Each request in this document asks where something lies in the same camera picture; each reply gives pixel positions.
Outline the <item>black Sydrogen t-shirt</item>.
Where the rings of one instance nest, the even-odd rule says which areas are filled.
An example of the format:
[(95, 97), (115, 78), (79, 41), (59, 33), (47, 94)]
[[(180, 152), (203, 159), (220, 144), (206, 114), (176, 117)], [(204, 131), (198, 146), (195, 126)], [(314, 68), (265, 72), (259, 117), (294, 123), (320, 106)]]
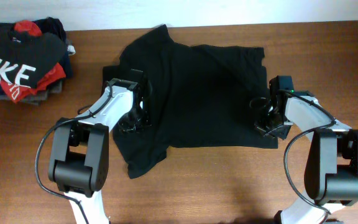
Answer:
[(113, 130), (128, 176), (146, 174), (169, 147), (277, 148), (276, 138), (254, 126), (260, 116), (256, 99), (269, 93), (264, 57), (262, 47), (183, 45), (166, 26), (129, 44), (118, 65), (103, 68), (104, 81), (130, 80), (131, 70), (140, 70), (151, 87), (144, 103), (149, 125)]

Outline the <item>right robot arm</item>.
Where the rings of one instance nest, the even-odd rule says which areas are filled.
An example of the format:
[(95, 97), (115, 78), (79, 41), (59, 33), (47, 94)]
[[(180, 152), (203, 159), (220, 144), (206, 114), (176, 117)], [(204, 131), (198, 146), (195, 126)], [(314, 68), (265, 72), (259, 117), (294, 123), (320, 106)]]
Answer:
[[(256, 97), (250, 108), (260, 112), (255, 128), (264, 137), (285, 139), (292, 126), (300, 129), (287, 144), (283, 167), (297, 200), (279, 210), (274, 223), (330, 223), (334, 212), (358, 202), (358, 129), (336, 119), (309, 91), (296, 91), (290, 76), (269, 81), (268, 97)], [(311, 144), (304, 172), (305, 191), (293, 183), (288, 156), (302, 137)]]

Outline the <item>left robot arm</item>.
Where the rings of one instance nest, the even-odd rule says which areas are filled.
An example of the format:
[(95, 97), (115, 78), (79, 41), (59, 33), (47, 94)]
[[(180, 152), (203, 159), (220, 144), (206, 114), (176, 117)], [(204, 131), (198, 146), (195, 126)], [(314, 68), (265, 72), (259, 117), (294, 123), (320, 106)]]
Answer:
[(151, 91), (143, 71), (130, 69), (103, 85), (101, 97), (75, 118), (52, 129), (49, 179), (69, 200), (77, 223), (109, 223), (102, 191), (109, 169), (109, 135), (133, 133), (149, 125), (145, 96)]

